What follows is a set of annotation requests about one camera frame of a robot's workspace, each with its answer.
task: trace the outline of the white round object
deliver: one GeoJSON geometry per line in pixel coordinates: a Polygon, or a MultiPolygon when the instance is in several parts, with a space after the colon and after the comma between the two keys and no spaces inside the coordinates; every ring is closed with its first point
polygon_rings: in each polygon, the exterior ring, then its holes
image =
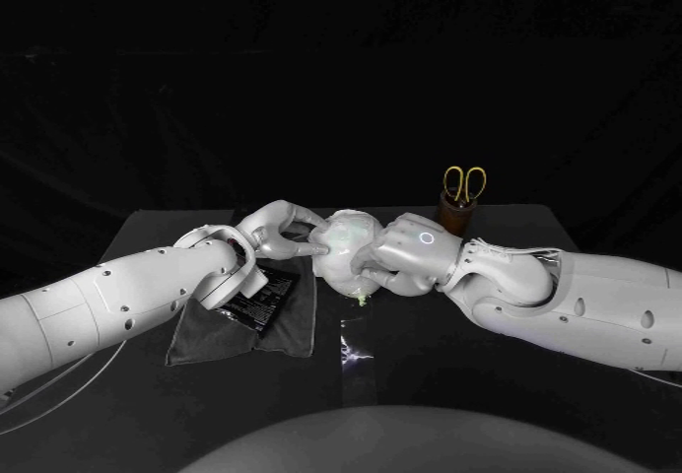
{"type": "Polygon", "coordinates": [[[373,242],[383,227],[365,212],[339,210],[328,218],[330,228],[314,228],[308,241],[330,247],[328,254],[313,256],[313,273],[324,278],[334,290],[350,298],[363,300],[379,289],[367,278],[352,274],[350,260],[357,250],[373,242]]]}

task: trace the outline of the black backdrop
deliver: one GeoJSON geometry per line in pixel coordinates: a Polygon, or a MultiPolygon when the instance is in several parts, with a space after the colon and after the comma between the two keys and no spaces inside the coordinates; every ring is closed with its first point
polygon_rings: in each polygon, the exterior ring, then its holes
{"type": "Polygon", "coordinates": [[[4,294],[95,264],[137,209],[435,205],[451,165],[584,251],[682,268],[675,2],[3,8],[4,294]]]}

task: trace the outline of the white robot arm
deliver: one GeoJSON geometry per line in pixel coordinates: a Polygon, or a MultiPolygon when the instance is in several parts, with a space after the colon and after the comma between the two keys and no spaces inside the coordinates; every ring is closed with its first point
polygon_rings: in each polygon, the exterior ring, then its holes
{"type": "Polygon", "coordinates": [[[682,371],[682,273],[617,256],[463,244],[405,214],[352,269],[393,293],[434,287],[480,327],[611,367],[682,371]],[[363,268],[376,261],[396,274],[363,268]]]}
{"type": "Polygon", "coordinates": [[[204,226],[174,246],[150,249],[0,300],[0,394],[44,372],[168,320],[193,297],[207,309],[266,283],[256,257],[324,254],[279,232],[295,222],[326,226],[308,209],[279,200],[236,228],[204,226]],[[232,243],[243,249],[243,265],[232,243]]]}

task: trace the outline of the brown cylindrical holder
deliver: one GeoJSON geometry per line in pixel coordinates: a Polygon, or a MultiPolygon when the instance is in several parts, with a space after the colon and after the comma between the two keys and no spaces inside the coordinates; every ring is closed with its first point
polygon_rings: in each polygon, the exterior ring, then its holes
{"type": "Polygon", "coordinates": [[[458,207],[451,197],[442,193],[440,194],[437,222],[444,226],[447,231],[457,237],[464,236],[465,227],[471,220],[471,214],[476,210],[476,200],[471,200],[465,207],[458,207]]]}

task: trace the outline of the table surface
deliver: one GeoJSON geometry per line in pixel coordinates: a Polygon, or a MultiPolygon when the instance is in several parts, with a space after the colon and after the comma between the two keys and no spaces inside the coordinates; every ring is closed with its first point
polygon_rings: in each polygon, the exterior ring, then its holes
{"type": "MultiPolygon", "coordinates": [[[[337,209],[314,210],[327,217],[337,209]]],[[[383,225],[405,212],[435,215],[435,207],[359,210],[383,225]]],[[[102,261],[173,245],[189,229],[225,224],[230,217],[232,211],[219,210],[138,211],[102,261]]],[[[540,205],[480,206],[470,237],[576,251],[540,205]]],[[[167,368],[173,318],[130,340],[111,366],[56,411],[0,437],[1,470],[47,471],[57,465],[70,472],[177,471],[256,429],[339,408],[339,320],[360,310],[370,314],[379,404],[494,414],[562,432],[644,466],[682,466],[680,389],[486,331],[435,291],[401,298],[382,290],[359,307],[324,282],[317,286],[311,358],[254,351],[167,368]]]]}

